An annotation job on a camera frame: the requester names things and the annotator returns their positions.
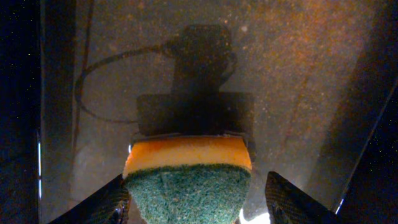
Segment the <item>green and yellow sponge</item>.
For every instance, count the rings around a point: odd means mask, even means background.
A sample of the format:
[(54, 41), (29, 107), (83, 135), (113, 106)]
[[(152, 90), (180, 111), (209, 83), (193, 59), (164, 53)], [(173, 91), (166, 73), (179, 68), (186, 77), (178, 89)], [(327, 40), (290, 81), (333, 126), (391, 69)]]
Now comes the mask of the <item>green and yellow sponge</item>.
[(251, 183), (252, 162), (238, 136), (139, 141), (123, 181), (146, 223), (234, 223)]

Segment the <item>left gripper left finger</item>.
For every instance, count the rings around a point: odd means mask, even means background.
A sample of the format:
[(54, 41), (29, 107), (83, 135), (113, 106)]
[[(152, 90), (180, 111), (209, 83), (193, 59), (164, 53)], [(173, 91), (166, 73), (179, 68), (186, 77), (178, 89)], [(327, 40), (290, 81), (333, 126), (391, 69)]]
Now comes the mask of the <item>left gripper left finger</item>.
[(49, 224), (126, 224), (131, 196), (121, 174)]

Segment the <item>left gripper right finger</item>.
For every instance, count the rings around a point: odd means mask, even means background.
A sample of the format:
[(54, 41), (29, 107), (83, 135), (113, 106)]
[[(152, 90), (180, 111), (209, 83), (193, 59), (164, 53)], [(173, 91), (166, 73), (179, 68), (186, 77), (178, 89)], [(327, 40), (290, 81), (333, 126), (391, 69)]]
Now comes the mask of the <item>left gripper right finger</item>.
[(265, 198), (272, 224), (341, 224), (342, 220), (280, 174), (267, 174)]

